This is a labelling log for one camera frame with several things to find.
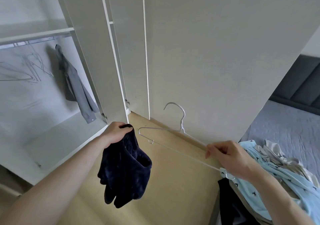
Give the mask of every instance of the hanging rod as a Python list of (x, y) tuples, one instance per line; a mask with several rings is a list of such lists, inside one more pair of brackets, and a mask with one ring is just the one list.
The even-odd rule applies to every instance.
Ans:
[(54, 35), (54, 36), (50, 36), (50, 37), (43, 37), (43, 38), (34, 39), (34, 40), (4, 44), (4, 45), (0, 45), (0, 50), (23, 46), (23, 45), (31, 45), (31, 44), (40, 43), (40, 42), (52, 41), (52, 40), (57, 40), (57, 39), (61, 39), (61, 38), (66, 38), (66, 37), (71, 37), (71, 33), (66, 32), (66, 33), (62, 33), (62, 34), (58, 34), (58, 35)]

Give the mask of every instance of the light blue shirt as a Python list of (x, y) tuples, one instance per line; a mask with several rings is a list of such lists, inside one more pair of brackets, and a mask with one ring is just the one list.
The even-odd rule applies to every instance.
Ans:
[[(256, 146), (255, 141), (244, 141), (239, 143), (246, 152), (254, 158), (264, 170), (268, 171), (275, 178), (282, 179), (292, 191), (300, 198), (293, 200), (314, 220), (314, 222), (320, 225), (320, 189), (315, 187), (305, 177), (298, 175), (290, 170), (278, 167), (272, 162), (263, 160), (261, 154), (254, 149)], [(264, 218), (271, 220), (269, 212), (264, 206), (261, 196), (256, 188), (240, 178), (232, 180), (239, 191), (242, 193), (248, 204), (258, 214)]]

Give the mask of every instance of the bed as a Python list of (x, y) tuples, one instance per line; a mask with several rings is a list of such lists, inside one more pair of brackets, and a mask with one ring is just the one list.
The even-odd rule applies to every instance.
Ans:
[(280, 144), (320, 179), (320, 58), (300, 55), (241, 141)]

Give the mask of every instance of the wire hanger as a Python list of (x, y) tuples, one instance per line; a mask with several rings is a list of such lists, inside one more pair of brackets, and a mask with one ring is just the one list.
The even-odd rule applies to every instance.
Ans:
[(192, 159), (192, 160), (194, 160), (194, 161), (196, 161), (196, 162), (202, 163), (203, 165), (206, 165), (206, 166), (208, 166), (208, 167), (210, 167), (210, 168), (213, 168), (213, 169), (215, 169), (215, 170), (218, 170), (218, 171), (220, 172), (221, 176), (224, 177), (224, 178), (234, 179), (235, 177), (234, 177), (233, 175), (231, 175), (230, 173), (228, 173), (228, 172), (226, 171), (226, 169), (224, 169), (224, 168), (218, 169), (218, 168), (216, 168), (216, 167), (214, 167), (214, 166), (211, 166), (211, 165), (209, 165), (209, 164), (207, 164), (207, 163), (205, 163), (205, 162), (202, 162), (202, 161), (200, 161), (200, 160), (198, 160), (198, 159), (196, 159), (196, 158), (193, 158), (193, 157), (190, 157), (189, 155), (186, 155), (186, 154), (184, 154), (184, 153), (181, 153), (181, 152), (179, 152), (179, 151), (177, 151), (177, 150), (175, 150), (175, 149), (173, 149), (173, 148), (171, 148), (171, 147), (168, 147), (168, 146), (163, 145), (163, 144), (161, 144), (161, 143), (159, 143), (159, 142), (156, 142), (154, 139), (151, 139), (151, 138), (149, 138), (149, 137), (146, 137), (146, 136), (144, 136), (144, 135), (142, 135), (142, 134), (140, 133), (140, 130), (141, 130), (141, 129), (156, 129), (156, 130), (177, 131), (177, 132), (182, 132), (183, 134), (189, 136), (189, 137), (192, 138), (193, 140), (201, 143), (202, 145), (205, 145), (203, 142), (200, 142), (200, 141), (198, 141), (197, 139), (195, 139), (195, 138), (193, 138), (192, 136), (190, 136), (189, 134), (187, 134), (186, 131), (184, 130), (184, 128), (183, 128), (183, 119), (186, 117), (186, 112), (185, 112), (184, 109), (181, 107), (181, 105), (178, 105), (177, 103), (174, 103), (174, 102), (169, 102), (169, 103), (167, 103), (167, 104), (165, 105), (165, 107), (164, 107), (163, 110), (165, 110), (166, 107), (167, 107), (167, 105), (170, 105), (170, 104), (173, 104), (173, 105), (178, 106), (178, 107), (182, 110), (182, 112), (183, 112), (183, 117), (182, 117), (182, 119), (180, 120), (180, 130), (173, 130), (173, 129), (170, 129), (170, 128), (140, 127), (140, 128), (138, 129), (139, 135), (141, 135), (141, 136), (143, 136), (144, 138), (148, 139), (148, 142), (149, 142), (150, 144), (157, 143), (157, 144), (159, 144), (159, 145), (161, 145), (161, 146), (163, 146), (163, 147), (165, 147), (165, 148), (167, 148), (167, 149), (169, 149), (169, 150), (172, 150), (172, 151), (174, 151), (174, 152), (176, 152), (176, 153), (178, 153), (178, 154), (180, 154), (180, 155), (183, 155), (183, 156), (185, 156), (185, 157), (187, 157), (187, 158), (190, 158), (190, 159)]

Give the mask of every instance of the hanger hook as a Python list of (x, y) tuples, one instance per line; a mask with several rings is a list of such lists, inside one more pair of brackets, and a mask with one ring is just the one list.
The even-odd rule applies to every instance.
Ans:
[(175, 102), (169, 102), (169, 103), (167, 103), (167, 104), (165, 105), (165, 107), (164, 107), (163, 110), (165, 110), (166, 107), (167, 107), (167, 105), (170, 105), (170, 104), (176, 105), (176, 106), (178, 106), (178, 107), (182, 110), (182, 112), (183, 112), (183, 117), (182, 117), (182, 119), (181, 119), (181, 121), (180, 121), (180, 131), (183, 131), (183, 133), (186, 133), (185, 130), (184, 130), (184, 128), (183, 128), (183, 119), (186, 117), (186, 112), (185, 112), (184, 109), (181, 107), (181, 105), (178, 105), (178, 104), (175, 103)]

